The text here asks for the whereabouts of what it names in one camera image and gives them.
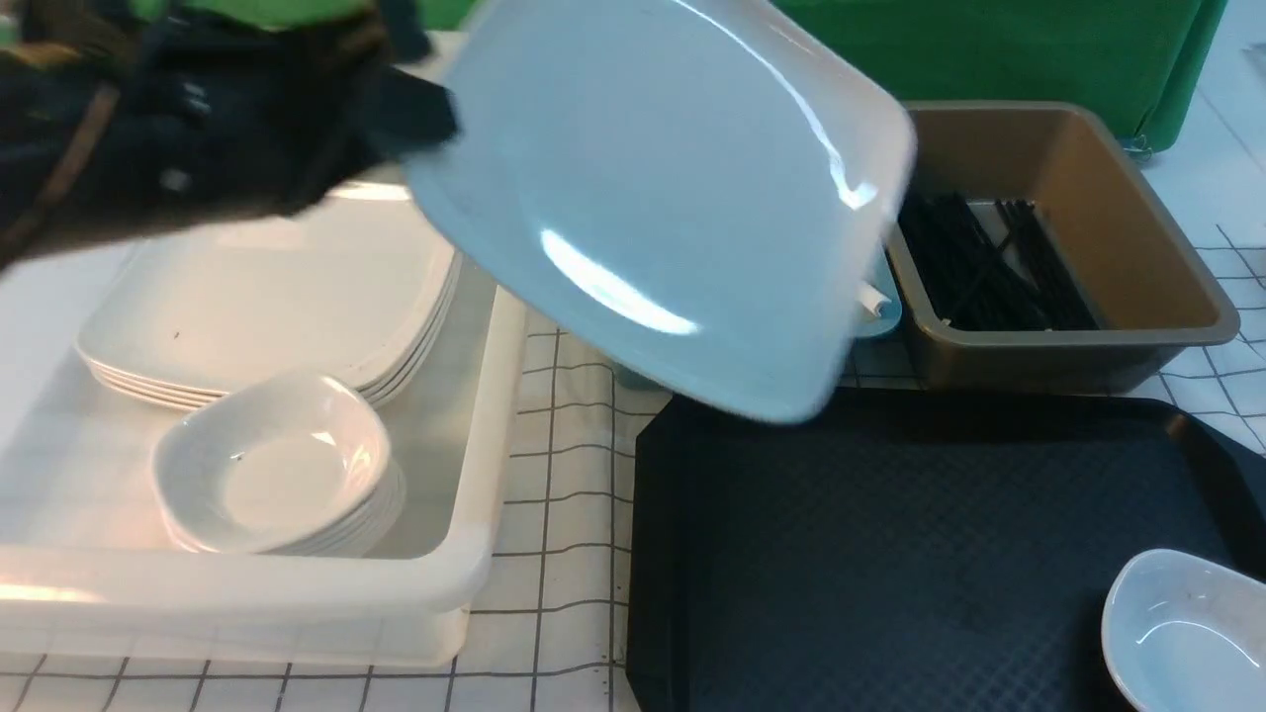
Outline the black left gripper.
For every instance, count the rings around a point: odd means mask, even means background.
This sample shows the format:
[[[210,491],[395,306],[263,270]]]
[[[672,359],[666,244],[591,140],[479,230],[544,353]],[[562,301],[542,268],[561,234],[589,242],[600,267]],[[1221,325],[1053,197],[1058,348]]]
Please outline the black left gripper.
[[[460,134],[417,1],[5,1],[4,267],[235,220]]]

